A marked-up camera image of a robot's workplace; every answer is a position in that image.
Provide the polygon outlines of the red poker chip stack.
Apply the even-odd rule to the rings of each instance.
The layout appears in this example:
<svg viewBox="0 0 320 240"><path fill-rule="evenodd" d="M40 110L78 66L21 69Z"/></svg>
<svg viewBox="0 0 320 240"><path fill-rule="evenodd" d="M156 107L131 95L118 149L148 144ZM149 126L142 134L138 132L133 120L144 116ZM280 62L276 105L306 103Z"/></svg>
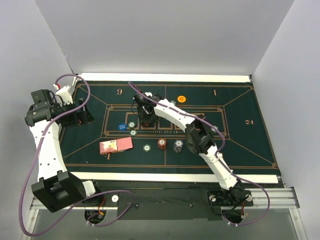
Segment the red poker chip stack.
<svg viewBox="0 0 320 240"><path fill-rule="evenodd" d="M167 146L167 141L164 138L158 139L157 145L160 149L165 149Z"/></svg>

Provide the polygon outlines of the green poker chip stack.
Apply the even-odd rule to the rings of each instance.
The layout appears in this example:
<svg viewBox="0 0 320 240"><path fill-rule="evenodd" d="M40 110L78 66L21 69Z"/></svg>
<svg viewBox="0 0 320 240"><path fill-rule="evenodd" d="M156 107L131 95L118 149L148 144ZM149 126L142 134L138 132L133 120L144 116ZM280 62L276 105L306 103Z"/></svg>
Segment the green poker chip stack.
<svg viewBox="0 0 320 240"><path fill-rule="evenodd" d="M151 150L151 146L150 146L149 144L145 144L145 145L143 146L143 150L144 150L145 152L149 152L149 151Z"/></svg>

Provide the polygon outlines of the blue poker chip stack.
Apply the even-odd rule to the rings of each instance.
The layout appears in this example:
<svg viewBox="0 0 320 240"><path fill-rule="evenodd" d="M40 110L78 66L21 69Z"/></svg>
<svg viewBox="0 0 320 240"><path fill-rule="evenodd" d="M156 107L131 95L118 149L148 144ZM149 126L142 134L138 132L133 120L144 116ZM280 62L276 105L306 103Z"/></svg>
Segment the blue poker chip stack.
<svg viewBox="0 0 320 240"><path fill-rule="evenodd" d="M173 145L173 150L176 152L176 153L179 153L182 151L182 148L183 148L183 141L182 140L176 140L174 142L174 145Z"/></svg>

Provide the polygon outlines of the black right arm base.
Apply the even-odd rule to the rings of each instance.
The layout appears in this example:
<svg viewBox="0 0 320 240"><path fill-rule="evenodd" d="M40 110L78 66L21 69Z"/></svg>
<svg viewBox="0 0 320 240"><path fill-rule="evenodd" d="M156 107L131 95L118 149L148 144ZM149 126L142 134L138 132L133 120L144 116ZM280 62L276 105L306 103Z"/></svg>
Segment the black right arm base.
<svg viewBox="0 0 320 240"><path fill-rule="evenodd" d="M209 189L206 191L208 203L213 207L252 207L253 197L249 190Z"/></svg>

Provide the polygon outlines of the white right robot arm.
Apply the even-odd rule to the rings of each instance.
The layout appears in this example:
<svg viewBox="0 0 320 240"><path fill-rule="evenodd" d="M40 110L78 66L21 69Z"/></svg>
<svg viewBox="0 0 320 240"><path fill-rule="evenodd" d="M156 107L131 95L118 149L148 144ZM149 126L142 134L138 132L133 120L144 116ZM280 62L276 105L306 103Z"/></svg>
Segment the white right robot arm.
<svg viewBox="0 0 320 240"><path fill-rule="evenodd" d="M179 127L186 137L187 148L199 155L209 166L222 188L224 201L236 204L245 189L241 180L233 175L223 155L214 141L212 126L208 125L204 115L196 116L178 108L158 94L137 93L133 100L137 104L138 119L141 125L154 124L163 118Z"/></svg>

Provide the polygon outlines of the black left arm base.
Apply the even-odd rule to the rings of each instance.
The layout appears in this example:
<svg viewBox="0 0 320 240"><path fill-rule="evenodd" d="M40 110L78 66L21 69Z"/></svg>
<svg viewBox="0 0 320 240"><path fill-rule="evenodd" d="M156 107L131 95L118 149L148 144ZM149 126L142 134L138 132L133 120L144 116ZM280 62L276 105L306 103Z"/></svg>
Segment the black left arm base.
<svg viewBox="0 0 320 240"><path fill-rule="evenodd" d="M93 207L117 207L119 201L119 192L113 193L102 193L103 191L98 185L96 180L87 180L83 181L83 186L86 192L87 198L80 201L79 204L84 206L93 206Z"/></svg>

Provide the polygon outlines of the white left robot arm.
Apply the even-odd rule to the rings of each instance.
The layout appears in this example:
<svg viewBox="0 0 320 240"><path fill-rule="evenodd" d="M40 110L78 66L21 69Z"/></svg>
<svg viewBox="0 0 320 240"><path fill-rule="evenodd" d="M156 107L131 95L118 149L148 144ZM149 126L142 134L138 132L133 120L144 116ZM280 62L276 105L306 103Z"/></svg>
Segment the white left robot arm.
<svg viewBox="0 0 320 240"><path fill-rule="evenodd" d="M52 213L79 201L97 206L103 200L93 180L82 181L67 170L60 147L62 128L92 123L95 119L84 104L73 100L74 86L56 86L56 92L40 89L31 93L33 105L25 122L38 149L37 182L31 186L33 195Z"/></svg>

